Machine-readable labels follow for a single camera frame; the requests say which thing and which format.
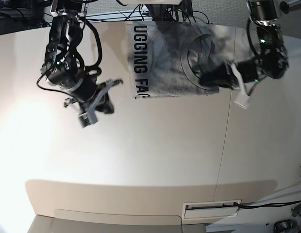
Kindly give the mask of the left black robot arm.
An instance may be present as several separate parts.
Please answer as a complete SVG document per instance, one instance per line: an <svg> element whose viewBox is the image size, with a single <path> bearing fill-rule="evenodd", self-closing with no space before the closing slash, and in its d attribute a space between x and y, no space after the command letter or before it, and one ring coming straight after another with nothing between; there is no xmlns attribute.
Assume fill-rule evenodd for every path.
<svg viewBox="0 0 301 233"><path fill-rule="evenodd" d="M235 89L270 77L280 79L289 67L280 24L279 7L273 0L248 0L250 16L246 35L253 57L241 62L225 61L199 78L202 86Z"/></svg>

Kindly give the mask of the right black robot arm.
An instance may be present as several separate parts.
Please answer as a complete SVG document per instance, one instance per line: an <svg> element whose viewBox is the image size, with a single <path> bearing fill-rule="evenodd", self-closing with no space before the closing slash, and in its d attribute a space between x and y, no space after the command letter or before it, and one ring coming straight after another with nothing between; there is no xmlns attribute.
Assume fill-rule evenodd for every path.
<svg viewBox="0 0 301 233"><path fill-rule="evenodd" d="M101 75L102 46L96 28L86 19L89 0L54 0L51 4L52 24L46 46L41 78L51 89L68 95L64 107L77 103L82 112L95 100L107 84L97 84ZM84 29L88 27L95 37L98 58L92 65L85 65L77 47Z"/></svg>

